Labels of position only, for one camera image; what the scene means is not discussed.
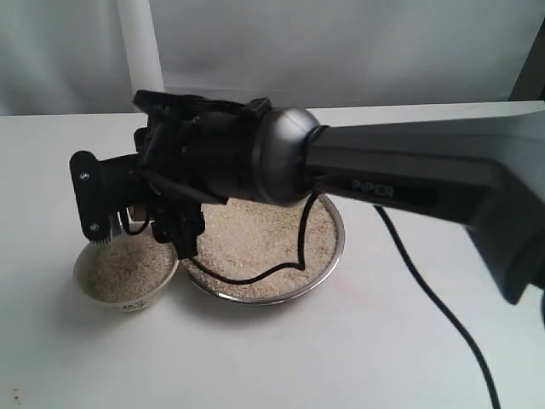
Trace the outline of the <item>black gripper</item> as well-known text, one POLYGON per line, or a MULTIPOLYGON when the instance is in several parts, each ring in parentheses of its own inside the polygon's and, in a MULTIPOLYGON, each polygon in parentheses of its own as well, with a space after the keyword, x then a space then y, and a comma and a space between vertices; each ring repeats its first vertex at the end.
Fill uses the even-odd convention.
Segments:
POLYGON ((178 124, 149 118, 134 133, 133 154, 99 160, 88 151, 74 153, 69 166, 83 235, 108 244, 120 234, 122 204, 163 198, 174 203, 152 207, 154 239, 173 245, 178 259, 197 256, 204 232, 200 203, 260 196, 252 159, 256 130, 256 124, 219 112, 178 124))

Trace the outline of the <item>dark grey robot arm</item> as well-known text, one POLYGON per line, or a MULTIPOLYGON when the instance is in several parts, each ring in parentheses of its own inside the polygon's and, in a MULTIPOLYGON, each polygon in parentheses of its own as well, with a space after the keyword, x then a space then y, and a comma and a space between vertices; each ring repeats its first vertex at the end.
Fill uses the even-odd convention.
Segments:
POLYGON ((268 99, 146 108, 135 153, 70 160, 82 230, 114 234, 144 205, 160 242, 194 256, 203 204, 293 205, 313 193, 463 225, 503 298, 544 285, 544 111, 503 117, 331 126, 268 99))

